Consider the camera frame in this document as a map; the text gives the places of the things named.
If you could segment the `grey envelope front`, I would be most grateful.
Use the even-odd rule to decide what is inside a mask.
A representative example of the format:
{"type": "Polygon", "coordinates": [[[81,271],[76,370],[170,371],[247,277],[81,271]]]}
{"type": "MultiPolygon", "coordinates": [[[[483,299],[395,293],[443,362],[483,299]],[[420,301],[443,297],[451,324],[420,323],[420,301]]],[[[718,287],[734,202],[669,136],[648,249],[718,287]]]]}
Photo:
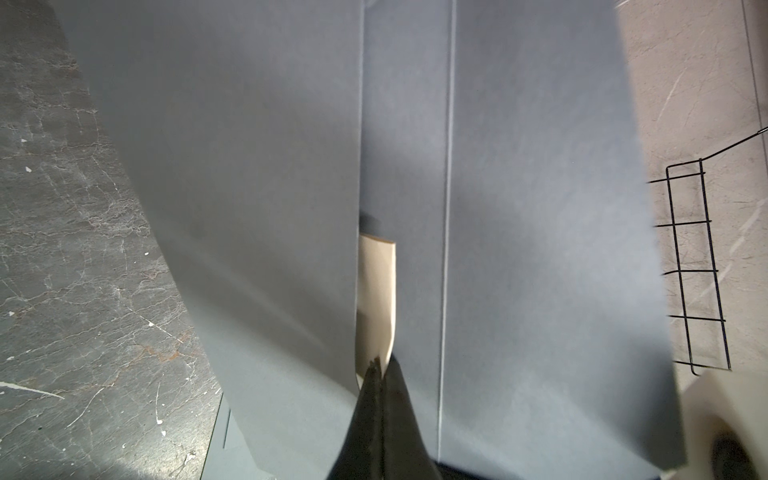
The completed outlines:
{"type": "Polygon", "coordinates": [[[56,1],[256,465],[321,479],[358,246],[425,446],[489,479],[686,461],[612,1],[56,1]]]}

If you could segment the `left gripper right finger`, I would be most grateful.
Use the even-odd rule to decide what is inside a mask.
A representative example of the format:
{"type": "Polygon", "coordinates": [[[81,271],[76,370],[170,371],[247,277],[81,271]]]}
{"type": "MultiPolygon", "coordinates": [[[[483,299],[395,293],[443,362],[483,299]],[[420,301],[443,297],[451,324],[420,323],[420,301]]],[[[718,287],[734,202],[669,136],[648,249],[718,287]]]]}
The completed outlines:
{"type": "Polygon", "coordinates": [[[382,388],[383,479],[440,480],[442,476],[424,445],[401,366],[394,356],[382,388]]]}

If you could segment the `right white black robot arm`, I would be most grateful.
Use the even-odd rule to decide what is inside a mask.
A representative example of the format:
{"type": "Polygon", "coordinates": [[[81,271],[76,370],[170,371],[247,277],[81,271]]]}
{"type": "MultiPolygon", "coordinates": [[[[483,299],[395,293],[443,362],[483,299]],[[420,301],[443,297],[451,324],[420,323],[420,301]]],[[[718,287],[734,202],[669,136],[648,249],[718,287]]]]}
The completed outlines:
{"type": "Polygon", "coordinates": [[[708,371],[683,392],[687,463],[662,479],[765,479],[767,377],[708,371]]]}

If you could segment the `grey envelope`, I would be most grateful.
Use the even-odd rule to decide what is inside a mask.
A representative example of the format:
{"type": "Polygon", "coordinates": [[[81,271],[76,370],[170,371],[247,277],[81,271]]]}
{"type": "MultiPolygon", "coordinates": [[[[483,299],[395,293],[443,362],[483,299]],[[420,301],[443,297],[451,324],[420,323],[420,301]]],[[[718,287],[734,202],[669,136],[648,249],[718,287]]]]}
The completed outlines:
{"type": "Polygon", "coordinates": [[[425,446],[489,479],[686,461],[612,1],[56,1],[256,465],[321,479],[358,246],[425,446]]]}
{"type": "Polygon", "coordinates": [[[225,397],[221,398],[201,479],[275,479],[257,467],[225,397]]]}

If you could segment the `grey envelope under pink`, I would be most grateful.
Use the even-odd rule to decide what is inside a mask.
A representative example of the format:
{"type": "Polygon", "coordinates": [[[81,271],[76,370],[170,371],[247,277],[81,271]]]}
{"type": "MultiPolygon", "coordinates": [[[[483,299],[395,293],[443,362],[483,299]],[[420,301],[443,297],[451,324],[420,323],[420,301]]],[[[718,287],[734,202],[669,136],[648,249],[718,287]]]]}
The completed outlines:
{"type": "Polygon", "coordinates": [[[257,467],[225,397],[221,398],[201,479],[275,479],[257,467]]]}

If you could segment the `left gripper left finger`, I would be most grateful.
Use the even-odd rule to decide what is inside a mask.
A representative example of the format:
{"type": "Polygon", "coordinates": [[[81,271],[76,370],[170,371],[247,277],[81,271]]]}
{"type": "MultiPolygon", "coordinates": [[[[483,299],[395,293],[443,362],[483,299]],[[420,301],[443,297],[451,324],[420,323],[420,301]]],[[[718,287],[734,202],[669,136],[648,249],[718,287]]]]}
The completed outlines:
{"type": "Polygon", "coordinates": [[[329,480],[383,477],[382,368],[376,358],[369,363],[339,455],[329,480]]]}

